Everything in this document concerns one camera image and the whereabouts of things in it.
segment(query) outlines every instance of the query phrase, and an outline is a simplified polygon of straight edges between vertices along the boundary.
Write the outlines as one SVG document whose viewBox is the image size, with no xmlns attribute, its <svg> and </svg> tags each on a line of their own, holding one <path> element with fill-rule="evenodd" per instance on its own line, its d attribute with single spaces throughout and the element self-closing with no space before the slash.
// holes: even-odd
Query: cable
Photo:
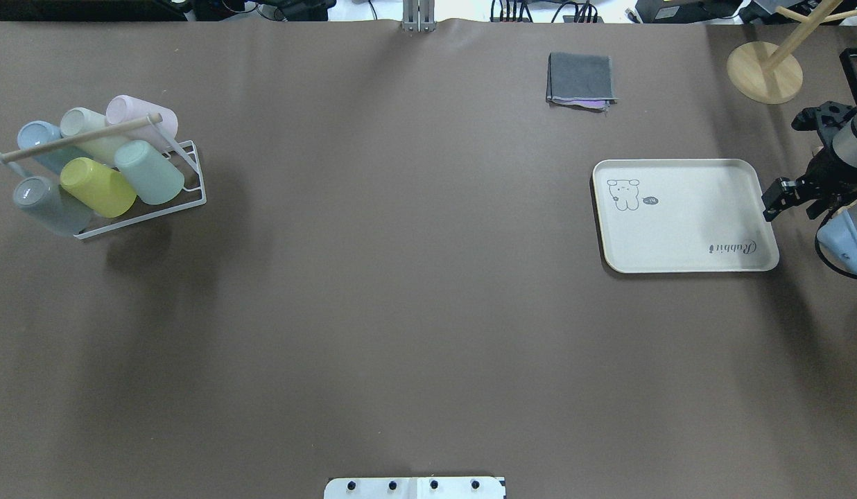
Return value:
<svg viewBox="0 0 857 499">
<path fill-rule="evenodd" d="M 490 3 L 490 22 L 493 22 L 494 13 L 496 12 L 496 0 L 491 0 Z M 510 0 L 505 0 L 503 5 L 502 0 L 499 0 L 499 21 L 509 22 L 514 20 L 514 12 Z"/>
<path fill-rule="evenodd" d="M 253 7 L 250 10 L 235 10 L 235 9 L 232 9 L 231 7 L 229 7 L 228 3 L 225 3 L 225 0 L 222 0 L 222 7 L 225 7 L 225 9 L 228 10 L 228 12 L 234 12 L 236 14 L 248 14 L 248 13 L 253 12 L 253 10 L 256 10 L 259 8 L 259 3 L 255 4 L 255 7 Z"/>
<path fill-rule="evenodd" d="M 844 207 L 845 206 L 843 204 L 841 204 L 840 206 L 837 206 L 833 209 L 830 209 L 830 211 L 825 215 L 824 219 L 822 219 L 822 222 L 820 222 L 820 226 L 817 228 L 817 231 L 822 229 L 822 227 L 826 224 L 826 222 L 828 222 L 832 219 L 832 217 L 835 215 L 835 212 L 837 212 L 838 209 L 841 209 Z M 826 258 L 826 255 L 824 255 L 824 252 L 822 252 L 822 249 L 820 247 L 820 240 L 818 240 L 816 238 L 816 234 L 814 235 L 814 250 L 815 250 L 817 256 L 820 258 L 820 260 L 826 266 L 828 266 L 828 268 L 830 268 L 830 270 L 836 272 L 836 274 L 843 275 L 847 278 L 850 278 L 850 279 L 853 279 L 854 281 L 857 281 L 857 274 L 853 274 L 853 272 L 848 272 L 847 270 L 839 268 L 837 265 L 833 264 L 830 259 Z"/>
<path fill-rule="evenodd" d="M 585 22 L 586 21 L 586 15 L 588 13 L 590 5 L 591 4 L 588 3 L 588 1 L 585 4 L 583 4 L 583 8 L 580 9 L 580 13 L 578 13 L 577 16 L 575 16 L 573 22 Z"/>
<path fill-rule="evenodd" d="M 586 7 L 588 10 L 586 22 L 590 22 L 588 16 L 592 16 L 591 23 L 596 24 L 598 22 L 598 7 L 593 6 L 593 4 L 589 2 L 589 0 L 586 0 Z"/>
<path fill-rule="evenodd" d="M 530 7 L 527 6 L 527 0 L 521 1 L 521 13 L 518 15 L 518 22 L 524 22 L 524 13 L 527 12 L 527 19 L 533 22 L 533 16 L 530 15 Z"/>
<path fill-rule="evenodd" d="M 280 12 L 280 15 L 284 16 L 284 18 L 283 18 L 283 19 L 278 19 L 278 18 L 277 18 L 277 13 L 278 13 L 278 12 Z M 265 14 L 263 14 L 263 12 L 261 11 L 261 9 L 257 9 L 257 14 L 261 15 L 261 16 L 262 16 L 263 18 L 265 18 L 265 19 L 274 20 L 274 21 L 277 21 L 277 22 L 282 22 L 282 21 L 285 21 L 285 20 L 286 20 L 286 14 L 284 13 L 284 11 L 283 11 L 283 10 L 280 10 L 280 7 L 275 7 L 275 8 L 274 8 L 274 13 L 273 13 L 273 14 L 271 14 L 271 17 L 268 17 L 268 16 L 266 16 Z"/>
<path fill-rule="evenodd" d="M 558 10 L 555 11 L 555 15 L 552 16 L 551 22 L 555 22 L 555 19 L 558 18 L 558 14 L 561 12 L 561 9 L 564 9 L 566 6 L 573 6 L 574 10 L 579 10 L 580 6 L 577 5 L 576 2 L 564 2 L 561 6 L 558 7 Z"/>
</svg>

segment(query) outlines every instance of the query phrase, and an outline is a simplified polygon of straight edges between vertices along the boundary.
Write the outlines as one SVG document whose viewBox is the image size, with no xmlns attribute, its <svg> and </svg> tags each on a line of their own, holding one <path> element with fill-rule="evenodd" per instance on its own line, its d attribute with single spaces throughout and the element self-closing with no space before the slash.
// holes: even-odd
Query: wooden stand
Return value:
<svg viewBox="0 0 857 499">
<path fill-rule="evenodd" d="M 749 42 L 737 47 L 727 58 L 730 81 L 746 97 L 764 104 L 783 104 L 795 97 L 804 75 L 793 51 L 839 3 L 841 0 L 823 0 L 782 45 Z"/>
</svg>

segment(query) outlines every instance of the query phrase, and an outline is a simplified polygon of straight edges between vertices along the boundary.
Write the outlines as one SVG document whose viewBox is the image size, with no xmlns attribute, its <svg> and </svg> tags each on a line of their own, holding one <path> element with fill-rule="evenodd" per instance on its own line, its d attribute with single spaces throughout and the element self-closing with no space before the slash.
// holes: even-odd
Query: cartoon bear print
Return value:
<svg viewBox="0 0 857 499">
<path fill-rule="evenodd" d="M 638 180 L 608 180 L 610 195 L 616 203 L 616 209 L 626 211 L 638 209 Z"/>
</svg>

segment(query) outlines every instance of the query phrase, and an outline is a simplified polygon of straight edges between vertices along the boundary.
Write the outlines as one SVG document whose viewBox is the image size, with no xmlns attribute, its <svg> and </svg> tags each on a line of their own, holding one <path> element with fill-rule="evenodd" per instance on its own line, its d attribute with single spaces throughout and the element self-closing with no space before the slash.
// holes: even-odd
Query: gray towel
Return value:
<svg viewBox="0 0 857 499">
<path fill-rule="evenodd" d="M 546 100 L 560 105 L 606 110 L 615 99 L 612 74 L 610 57 L 551 53 L 548 57 Z"/>
</svg>

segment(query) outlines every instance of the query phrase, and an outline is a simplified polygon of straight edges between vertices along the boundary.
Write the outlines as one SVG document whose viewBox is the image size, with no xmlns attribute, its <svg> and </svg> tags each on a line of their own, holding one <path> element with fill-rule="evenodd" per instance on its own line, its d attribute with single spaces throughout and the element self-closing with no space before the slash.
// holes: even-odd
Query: wooden dowel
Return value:
<svg viewBox="0 0 857 499">
<path fill-rule="evenodd" d="M 796 48 L 799 48 L 799 45 L 805 41 L 805 38 L 809 37 L 809 35 L 816 29 L 816 26 L 819 26 L 822 23 L 822 20 L 826 19 L 832 10 L 835 10 L 838 7 L 838 4 L 841 3 L 841 0 L 822 0 L 814 12 L 808 16 L 808 22 L 802 22 L 793 32 L 786 38 L 786 41 L 774 51 L 774 53 L 770 54 L 770 57 L 761 63 L 761 72 L 762 73 L 770 73 L 775 67 L 779 66 L 784 59 L 792 55 L 793 51 Z"/>
<path fill-rule="evenodd" d="M 118 135 L 120 133 L 129 132 L 130 130 L 142 128 L 151 123 L 160 123 L 162 121 L 163 116 L 160 116 L 160 113 L 150 113 L 148 116 L 143 116 L 141 118 L 136 118 L 135 120 L 118 123 L 112 126 L 106 126 L 99 130 L 93 130 L 93 132 L 86 132 L 73 137 L 53 140 L 52 142 L 33 146 L 33 148 L 5 152 L 5 154 L 1 155 L 1 159 L 3 159 L 4 162 L 10 162 L 23 160 L 25 158 L 30 158 L 31 156 L 45 155 L 48 152 L 55 151 L 55 149 L 67 148 L 67 146 L 80 144 L 80 142 L 86 142 L 87 140 L 102 139 L 103 137 Z"/>
<path fill-rule="evenodd" d="M 797 20 L 798 22 L 808 22 L 808 16 L 803 16 L 802 14 L 794 12 L 794 10 L 789 10 L 783 6 L 777 7 L 777 13 L 789 19 Z M 851 18 L 853 16 L 857 16 L 857 10 L 848 10 L 848 12 L 832 14 L 831 16 L 826 16 L 822 21 L 833 22 L 836 20 Z"/>
</svg>

